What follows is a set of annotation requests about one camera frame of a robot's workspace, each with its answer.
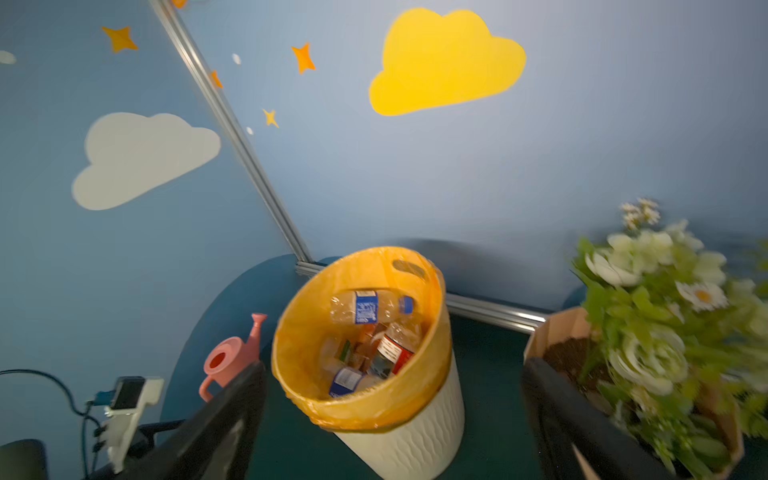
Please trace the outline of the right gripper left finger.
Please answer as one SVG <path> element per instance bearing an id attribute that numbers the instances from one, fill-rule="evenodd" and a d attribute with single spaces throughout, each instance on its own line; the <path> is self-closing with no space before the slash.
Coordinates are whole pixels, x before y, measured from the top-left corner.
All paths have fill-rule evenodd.
<path id="1" fill-rule="evenodd" d="M 182 421 L 130 427 L 116 446 L 113 415 L 104 432 L 109 464 L 94 479 L 243 479 L 266 402 L 267 372 L 257 361 Z"/>

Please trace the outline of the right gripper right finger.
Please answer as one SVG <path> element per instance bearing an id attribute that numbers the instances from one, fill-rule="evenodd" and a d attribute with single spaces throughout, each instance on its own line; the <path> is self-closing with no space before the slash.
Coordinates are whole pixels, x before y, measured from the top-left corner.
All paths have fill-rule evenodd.
<path id="1" fill-rule="evenodd" d="M 584 479 L 578 456 L 600 479 L 674 477 L 544 360 L 532 358 L 524 363 L 521 385 L 547 479 Z"/>

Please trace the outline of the Pepsi bottle blue cap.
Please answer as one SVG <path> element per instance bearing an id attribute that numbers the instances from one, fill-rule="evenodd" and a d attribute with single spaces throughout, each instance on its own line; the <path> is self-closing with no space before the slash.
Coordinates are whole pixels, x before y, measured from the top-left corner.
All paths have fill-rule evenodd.
<path id="1" fill-rule="evenodd" d="M 382 382 L 377 375 L 363 374 L 356 369 L 344 367 L 333 376 L 328 395 L 331 398 L 341 398 L 373 388 Z"/>

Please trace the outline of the red label cola bottle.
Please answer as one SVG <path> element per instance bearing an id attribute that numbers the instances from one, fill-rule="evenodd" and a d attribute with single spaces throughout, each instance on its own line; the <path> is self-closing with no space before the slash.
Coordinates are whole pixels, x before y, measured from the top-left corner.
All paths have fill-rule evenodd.
<path id="1" fill-rule="evenodd" d="M 386 380 L 397 375 L 420 348 L 421 326 L 391 323 L 383 333 L 367 373 Z"/>

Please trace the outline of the white ribbed waste bin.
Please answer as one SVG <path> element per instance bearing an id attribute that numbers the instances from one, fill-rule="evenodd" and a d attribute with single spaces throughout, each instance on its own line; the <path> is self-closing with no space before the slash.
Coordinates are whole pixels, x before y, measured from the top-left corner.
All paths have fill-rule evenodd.
<path id="1" fill-rule="evenodd" d="M 410 420 L 373 430 L 336 431 L 382 479 L 435 479 L 454 460 L 465 429 L 465 407 L 456 357 L 435 397 Z"/>

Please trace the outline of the orange bin liner bag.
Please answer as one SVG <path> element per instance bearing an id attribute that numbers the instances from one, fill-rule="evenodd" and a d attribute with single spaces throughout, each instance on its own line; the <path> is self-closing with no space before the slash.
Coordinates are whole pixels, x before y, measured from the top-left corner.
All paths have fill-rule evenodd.
<path id="1" fill-rule="evenodd" d="M 343 291 L 388 289 L 415 301 L 423 341 L 389 379 L 340 398 L 330 395 L 331 361 L 352 353 L 360 326 L 331 318 L 332 298 Z M 450 320 L 442 272 L 402 247 L 362 250 L 326 266 L 286 307 L 272 343 L 271 365 L 285 395 L 315 425 L 329 431 L 396 428 L 423 410 L 447 380 L 452 357 Z"/>

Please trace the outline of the peach ribbed flower pot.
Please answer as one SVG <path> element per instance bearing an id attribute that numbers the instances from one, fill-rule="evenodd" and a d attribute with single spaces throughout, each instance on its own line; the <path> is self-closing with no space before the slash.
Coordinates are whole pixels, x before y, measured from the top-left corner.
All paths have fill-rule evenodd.
<path id="1" fill-rule="evenodd" d="M 546 352 L 552 347 L 567 342 L 588 343 L 590 337 L 590 325 L 586 320 L 584 309 L 572 308 L 559 312 L 551 316 L 544 325 L 537 328 L 531 335 L 523 354 L 524 363 L 532 358 L 540 358 L 545 361 Z M 568 376 L 562 376 L 559 371 L 555 371 L 572 385 Z M 585 471 L 585 479 L 600 479 L 582 456 L 578 456 L 577 459 Z"/>

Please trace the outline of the pink watering can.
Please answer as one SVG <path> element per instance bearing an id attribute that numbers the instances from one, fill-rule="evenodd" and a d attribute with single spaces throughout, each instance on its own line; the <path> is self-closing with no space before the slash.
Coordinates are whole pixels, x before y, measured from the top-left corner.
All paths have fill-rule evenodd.
<path id="1" fill-rule="evenodd" d="M 224 388 L 245 368 L 259 360 L 262 324 L 266 314 L 251 315 L 253 327 L 246 340 L 233 336 L 220 342 L 208 355 L 203 371 L 206 375 L 200 384 L 198 393 L 203 401 L 210 402 L 213 395 L 208 391 L 212 383 Z"/>

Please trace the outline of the artificial white flower plant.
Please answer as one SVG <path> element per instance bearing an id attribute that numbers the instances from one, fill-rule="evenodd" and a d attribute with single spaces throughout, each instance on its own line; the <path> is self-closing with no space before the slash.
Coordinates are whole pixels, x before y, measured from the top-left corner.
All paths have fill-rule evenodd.
<path id="1" fill-rule="evenodd" d="M 726 270 L 686 220 L 664 224 L 640 198 L 620 208 L 623 228 L 603 243 L 581 240 L 590 374 L 612 423 L 664 468 L 712 479 L 732 465 L 715 419 L 740 437 L 767 435 L 767 281 Z"/>

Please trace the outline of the aluminium frame left post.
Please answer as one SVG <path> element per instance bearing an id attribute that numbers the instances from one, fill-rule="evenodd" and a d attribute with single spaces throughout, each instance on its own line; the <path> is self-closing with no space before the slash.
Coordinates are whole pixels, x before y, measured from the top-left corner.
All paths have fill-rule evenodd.
<path id="1" fill-rule="evenodd" d="M 267 210 L 287 241 L 298 263 L 315 264 L 315 260 L 301 234 L 290 218 L 279 195 L 272 186 L 266 171 L 253 150 L 248 134 L 243 130 L 225 95 L 214 84 L 202 54 L 186 29 L 176 7 L 171 1 L 149 2 L 166 31 L 172 45 L 198 85 L 210 110 L 231 142 L 240 163 L 246 169 L 251 182 L 261 196 Z"/>

